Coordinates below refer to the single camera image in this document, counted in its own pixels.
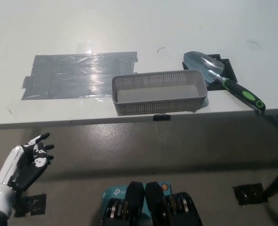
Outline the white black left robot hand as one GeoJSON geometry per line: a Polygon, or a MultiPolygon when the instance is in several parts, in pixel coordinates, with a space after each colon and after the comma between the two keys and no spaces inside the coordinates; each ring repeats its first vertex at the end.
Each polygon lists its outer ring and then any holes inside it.
{"type": "Polygon", "coordinates": [[[0,170],[0,217],[8,220],[17,196],[26,191],[47,169],[54,158],[48,150],[54,145],[42,141],[50,136],[45,133],[24,145],[14,147],[0,170]]]}

